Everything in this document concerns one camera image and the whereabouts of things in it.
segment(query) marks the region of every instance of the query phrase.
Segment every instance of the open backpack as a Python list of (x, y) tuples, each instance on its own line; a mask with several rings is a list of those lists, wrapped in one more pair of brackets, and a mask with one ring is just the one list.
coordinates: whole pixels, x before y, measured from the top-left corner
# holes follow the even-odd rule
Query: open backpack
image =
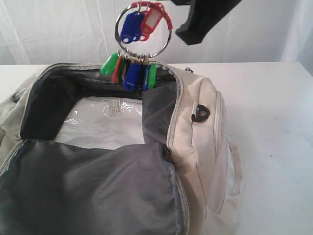
[(55, 64), (0, 105), (1, 235), (228, 235), (242, 169), (210, 79), (157, 64), (126, 92)]

